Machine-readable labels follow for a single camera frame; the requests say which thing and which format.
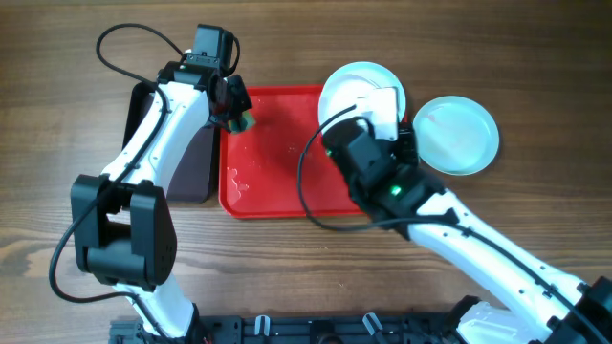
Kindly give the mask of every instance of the wood grain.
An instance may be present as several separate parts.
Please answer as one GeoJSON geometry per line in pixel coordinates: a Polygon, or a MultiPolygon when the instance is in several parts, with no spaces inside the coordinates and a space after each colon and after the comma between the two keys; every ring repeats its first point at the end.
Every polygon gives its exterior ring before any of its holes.
{"type": "MultiPolygon", "coordinates": [[[[400,78],[412,112],[442,95],[476,99],[494,115],[502,150],[482,173],[443,176],[448,185],[536,256],[588,282],[612,276],[610,14],[598,1],[4,1],[0,343],[104,343],[110,320],[135,315],[124,300],[60,301],[46,277],[71,221],[72,182],[120,151],[134,81],[94,52],[120,22],[150,25],[184,49],[198,23],[223,26],[240,38],[238,73],[253,86],[321,83],[370,60],[400,78]]],[[[103,52],[148,77],[176,58],[134,30],[111,35],[103,52]]],[[[175,204],[172,215],[174,271],[202,314],[447,310],[465,294],[490,299],[394,233],[237,221],[215,201],[175,204]]],[[[108,291],[78,271],[72,247],[60,264],[65,290],[108,291]]]]}

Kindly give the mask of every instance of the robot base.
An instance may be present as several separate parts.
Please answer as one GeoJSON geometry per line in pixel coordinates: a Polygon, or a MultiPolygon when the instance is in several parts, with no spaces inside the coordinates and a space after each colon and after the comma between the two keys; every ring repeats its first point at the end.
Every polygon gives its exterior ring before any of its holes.
{"type": "MultiPolygon", "coordinates": [[[[415,312],[401,316],[379,316],[378,319],[382,325],[381,335],[388,344],[439,344],[443,343],[447,315],[442,312],[415,312]]],[[[381,342],[377,335],[370,335],[358,316],[270,318],[260,315],[247,319],[240,316],[203,316],[200,320],[212,333],[214,344],[335,343],[325,341],[322,337],[326,334],[336,335],[345,344],[381,342]]],[[[164,342],[145,333],[142,322],[138,320],[112,322],[108,343],[164,342]]]]}

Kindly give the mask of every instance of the black cable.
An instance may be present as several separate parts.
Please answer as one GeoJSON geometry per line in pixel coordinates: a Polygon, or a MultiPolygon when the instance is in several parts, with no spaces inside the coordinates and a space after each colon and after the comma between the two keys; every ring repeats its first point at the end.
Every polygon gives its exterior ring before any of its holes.
{"type": "Polygon", "coordinates": [[[236,43],[236,59],[233,61],[233,65],[231,65],[231,68],[229,68],[229,73],[226,76],[230,76],[236,72],[236,67],[238,67],[238,61],[240,60],[240,41],[238,41],[238,38],[234,36],[233,42],[236,43]]]}
{"type": "Polygon", "coordinates": [[[155,321],[155,319],[153,319],[153,316],[148,311],[148,309],[146,308],[146,306],[144,305],[144,303],[142,302],[142,300],[140,299],[140,297],[136,293],[127,292],[127,291],[117,291],[117,292],[110,292],[110,293],[106,293],[106,294],[98,295],[98,296],[74,297],[74,296],[71,296],[69,294],[66,294],[64,291],[62,291],[59,288],[59,285],[57,284],[57,276],[55,275],[56,274],[56,270],[57,270],[57,263],[59,261],[59,255],[61,254],[62,250],[64,249],[64,247],[68,243],[68,240],[70,239],[70,237],[73,235],[75,230],[77,230],[78,226],[83,222],[85,217],[87,217],[87,215],[92,210],[94,210],[102,201],[106,200],[110,196],[112,190],[115,187],[117,187],[119,185],[119,183],[121,183],[121,181],[125,177],[127,177],[127,175],[130,174],[130,172],[132,172],[132,170],[134,169],[136,164],[141,160],[142,156],[146,152],[146,149],[148,148],[148,146],[155,139],[155,137],[157,136],[158,132],[162,128],[162,126],[164,124],[165,117],[166,117],[167,112],[168,112],[168,110],[167,110],[167,100],[166,100],[165,93],[164,93],[164,91],[162,91],[162,89],[160,89],[160,87],[157,85],[157,83],[155,83],[153,81],[150,81],[150,80],[148,80],[148,79],[146,79],[146,78],[144,78],[144,77],[142,77],[140,75],[135,75],[133,73],[127,72],[124,69],[121,69],[121,68],[111,64],[110,62],[108,62],[102,56],[102,54],[100,52],[100,46],[102,44],[102,40],[104,40],[104,38],[110,32],[113,32],[115,30],[122,29],[122,28],[138,28],[138,29],[147,30],[149,32],[153,32],[154,34],[159,36],[161,39],[163,39],[166,43],[168,43],[175,51],[177,51],[177,53],[179,53],[180,55],[183,55],[181,50],[174,43],[172,43],[172,41],[170,41],[170,39],[168,39],[166,36],[164,36],[163,34],[161,34],[160,32],[158,32],[158,31],[156,31],[156,30],[154,30],[152,28],[149,28],[149,27],[147,27],[145,25],[141,25],[141,24],[131,24],[131,23],[119,24],[119,25],[116,25],[116,26],[113,26],[113,27],[109,28],[108,30],[103,32],[100,35],[100,37],[98,38],[98,42],[96,43],[96,55],[98,56],[98,59],[106,67],[112,69],[113,71],[116,71],[116,72],[118,72],[120,74],[129,76],[129,77],[132,77],[132,78],[135,78],[138,81],[141,81],[141,82],[149,85],[151,88],[155,89],[155,91],[158,94],[160,94],[160,98],[162,99],[162,110],[160,112],[160,118],[158,119],[157,123],[155,124],[155,127],[153,128],[153,130],[151,131],[151,134],[146,139],[146,141],[142,144],[142,147],[136,153],[136,155],[134,156],[132,161],[129,162],[125,166],[125,169],[123,170],[123,172],[121,172],[104,190],[102,190],[102,192],[100,192],[98,194],[98,196],[87,205],[85,210],[73,220],[72,224],[68,227],[68,229],[66,230],[64,235],[59,240],[59,243],[57,244],[57,247],[55,248],[54,254],[53,254],[52,258],[51,258],[51,262],[50,262],[50,265],[49,265],[49,284],[51,285],[51,289],[54,291],[55,295],[57,295],[58,297],[60,297],[61,299],[66,300],[66,301],[73,302],[73,303],[79,303],[79,304],[98,302],[98,301],[107,300],[107,299],[110,299],[110,298],[120,297],[120,296],[129,297],[129,298],[131,298],[134,301],[134,303],[139,307],[139,309],[141,309],[142,314],[144,315],[146,320],[153,326],[153,328],[157,331],[157,333],[160,335],[160,337],[163,338],[166,342],[170,342],[170,340],[167,338],[165,333],[160,328],[159,323],[157,323],[155,321]]]}
{"type": "Polygon", "coordinates": [[[304,158],[306,157],[306,154],[308,153],[308,150],[309,150],[310,146],[312,145],[313,141],[315,140],[317,135],[323,130],[323,128],[328,126],[335,119],[337,119],[340,116],[345,115],[345,114],[355,110],[356,108],[357,108],[357,105],[350,106],[350,107],[348,107],[348,108],[338,112],[337,114],[331,116],[327,120],[325,120],[317,128],[315,133],[308,139],[308,142],[306,143],[306,146],[304,147],[304,150],[302,151],[302,154],[300,154],[300,156],[299,156],[299,161],[297,163],[297,196],[299,198],[299,201],[302,204],[302,207],[304,209],[304,213],[306,213],[306,218],[308,218],[308,220],[310,220],[313,224],[315,224],[317,226],[320,226],[321,228],[335,230],[335,231],[343,231],[343,232],[361,231],[361,230],[366,230],[366,229],[370,229],[370,228],[374,228],[374,227],[379,227],[379,226],[385,227],[385,226],[399,225],[399,224],[403,224],[403,225],[407,225],[407,226],[408,225],[416,225],[416,224],[431,224],[431,225],[448,226],[448,227],[457,229],[457,230],[461,231],[464,236],[466,236],[466,237],[470,237],[471,236],[471,237],[479,240],[483,244],[493,248],[499,254],[504,256],[510,262],[515,264],[517,267],[519,267],[525,273],[527,273],[530,277],[532,277],[534,279],[534,281],[535,281],[535,283],[537,285],[542,286],[542,288],[544,288],[546,291],[550,292],[554,297],[556,297],[559,300],[559,302],[561,302],[561,304],[563,304],[563,306],[565,306],[569,310],[569,312],[572,312],[576,316],[576,318],[582,324],[584,324],[589,329],[589,331],[591,331],[593,333],[593,335],[599,340],[599,342],[601,342],[602,344],[610,344],[610,342],[595,327],[595,325],[593,325],[593,323],[591,321],[589,321],[579,310],[577,310],[576,307],[574,305],[572,305],[572,303],[567,298],[565,298],[565,296],[563,296],[560,292],[558,292],[555,287],[553,287],[548,282],[546,282],[542,277],[540,277],[537,273],[535,273],[532,269],[530,269],[527,265],[525,265],[525,263],[523,263],[522,261],[520,261],[519,259],[514,257],[505,248],[501,247],[500,245],[498,245],[494,241],[490,240],[489,238],[481,235],[480,233],[477,233],[477,232],[473,231],[471,228],[466,228],[464,226],[460,226],[460,225],[457,225],[457,224],[447,223],[447,222],[441,220],[440,217],[438,217],[438,216],[415,216],[415,217],[408,217],[408,218],[397,218],[397,219],[389,219],[389,220],[377,221],[377,222],[373,222],[373,223],[369,223],[369,224],[365,224],[365,225],[356,225],[356,226],[332,226],[332,225],[324,224],[321,221],[319,221],[313,215],[312,211],[310,210],[310,208],[306,204],[306,201],[304,199],[304,194],[302,192],[302,165],[304,163],[304,158]]]}

